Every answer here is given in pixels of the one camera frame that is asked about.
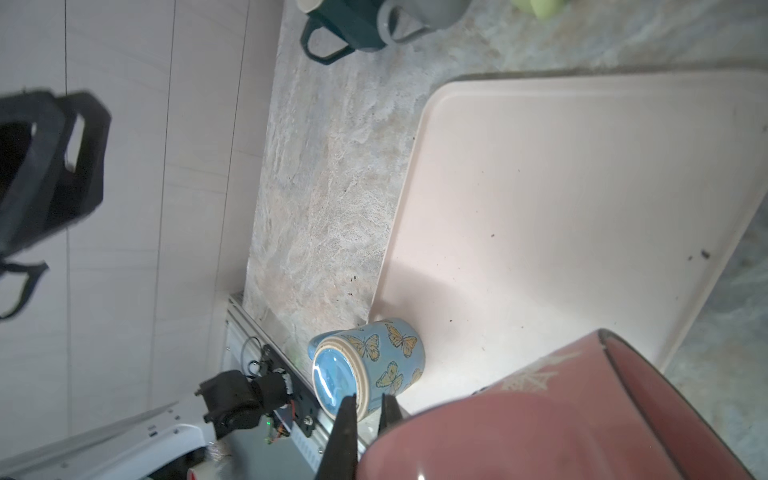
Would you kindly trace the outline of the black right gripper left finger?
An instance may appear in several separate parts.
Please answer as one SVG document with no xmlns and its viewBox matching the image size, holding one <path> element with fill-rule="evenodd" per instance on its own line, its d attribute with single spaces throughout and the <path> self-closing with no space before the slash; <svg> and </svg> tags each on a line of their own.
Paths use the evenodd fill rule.
<svg viewBox="0 0 768 480">
<path fill-rule="evenodd" d="M 343 398 L 315 480 L 354 480 L 358 464 L 356 395 Z"/>
</svg>

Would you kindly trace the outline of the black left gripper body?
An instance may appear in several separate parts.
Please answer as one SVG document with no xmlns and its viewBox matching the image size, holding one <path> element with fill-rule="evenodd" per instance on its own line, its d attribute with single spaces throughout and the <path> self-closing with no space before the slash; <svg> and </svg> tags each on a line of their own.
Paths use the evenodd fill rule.
<svg viewBox="0 0 768 480">
<path fill-rule="evenodd" d="M 1 98 L 1 274 L 26 276 L 1 319 L 18 316 L 49 270 L 20 264 L 18 252 L 85 219 L 102 203 L 112 116 L 85 90 L 33 90 Z"/>
</svg>

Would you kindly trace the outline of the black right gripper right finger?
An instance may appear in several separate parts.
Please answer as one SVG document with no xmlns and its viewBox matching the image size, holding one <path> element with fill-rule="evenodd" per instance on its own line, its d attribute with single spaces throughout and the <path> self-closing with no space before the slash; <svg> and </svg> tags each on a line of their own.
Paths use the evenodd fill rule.
<svg viewBox="0 0 768 480">
<path fill-rule="evenodd" d="M 403 415 L 397 398 L 390 394 L 383 394 L 380 408 L 378 434 L 383 435 L 389 429 L 397 425 L 402 419 Z"/>
</svg>

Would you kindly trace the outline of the pink ghost mug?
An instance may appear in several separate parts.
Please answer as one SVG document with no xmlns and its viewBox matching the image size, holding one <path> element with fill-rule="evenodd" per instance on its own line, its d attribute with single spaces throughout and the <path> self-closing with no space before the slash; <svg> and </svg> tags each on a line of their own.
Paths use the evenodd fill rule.
<svg viewBox="0 0 768 480">
<path fill-rule="evenodd" d="M 748 469 L 638 351 L 601 329 L 362 456 L 360 479 L 746 479 Z"/>
</svg>

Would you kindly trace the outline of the dark green mug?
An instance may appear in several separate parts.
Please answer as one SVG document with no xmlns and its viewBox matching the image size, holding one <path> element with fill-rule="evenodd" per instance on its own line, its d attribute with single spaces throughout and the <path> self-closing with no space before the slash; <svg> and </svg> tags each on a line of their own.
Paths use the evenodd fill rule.
<svg viewBox="0 0 768 480">
<path fill-rule="evenodd" d="M 378 0 L 307 0 L 296 2 L 307 16 L 300 37 L 305 55 L 321 65 L 331 65 L 356 51 L 376 52 L 386 47 L 377 27 L 377 15 L 383 5 Z M 313 53 L 309 42 L 313 33 L 325 29 L 345 43 L 329 55 Z"/>
</svg>

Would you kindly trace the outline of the grey mug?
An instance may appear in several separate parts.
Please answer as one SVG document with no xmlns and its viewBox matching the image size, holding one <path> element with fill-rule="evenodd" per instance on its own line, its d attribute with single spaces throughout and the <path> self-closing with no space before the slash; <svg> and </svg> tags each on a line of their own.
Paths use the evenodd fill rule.
<svg viewBox="0 0 768 480">
<path fill-rule="evenodd" d="M 471 0 L 387 0 L 377 12 L 378 34 L 387 45 L 407 44 L 426 34 L 451 27 L 463 17 L 470 4 Z M 390 17 L 396 10 L 418 21 L 421 27 L 395 38 Z"/>
</svg>

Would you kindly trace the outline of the light green mug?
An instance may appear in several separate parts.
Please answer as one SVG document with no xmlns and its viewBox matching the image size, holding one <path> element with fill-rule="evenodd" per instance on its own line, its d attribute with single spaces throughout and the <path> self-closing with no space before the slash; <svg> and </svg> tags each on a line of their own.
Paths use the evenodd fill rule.
<svg viewBox="0 0 768 480">
<path fill-rule="evenodd" d="M 517 9 L 541 21 L 556 16 L 567 3 L 567 0 L 511 0 Z"/>
</svg>

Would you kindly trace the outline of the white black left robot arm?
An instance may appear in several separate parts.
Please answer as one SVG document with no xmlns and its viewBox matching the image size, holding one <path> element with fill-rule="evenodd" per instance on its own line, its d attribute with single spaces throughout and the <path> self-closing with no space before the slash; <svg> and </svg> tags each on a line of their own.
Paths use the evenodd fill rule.
<svg viewBox="0 0 768 480">
<path fill-rule="evenodd" d="M 90 215 L 103 200 L 104 157 L 111 115 L 91 93 L 57 96 L 35 90 L 1 99 L 1 273 L 24 279 L 3 321 L 34 295 L 46 262 L 12 256 Z M 290 401 L 288 377 L 229 370 L 180 402 L 30 479 L 144 479 L 168 463 L 208 448 Z"/>
</svg>

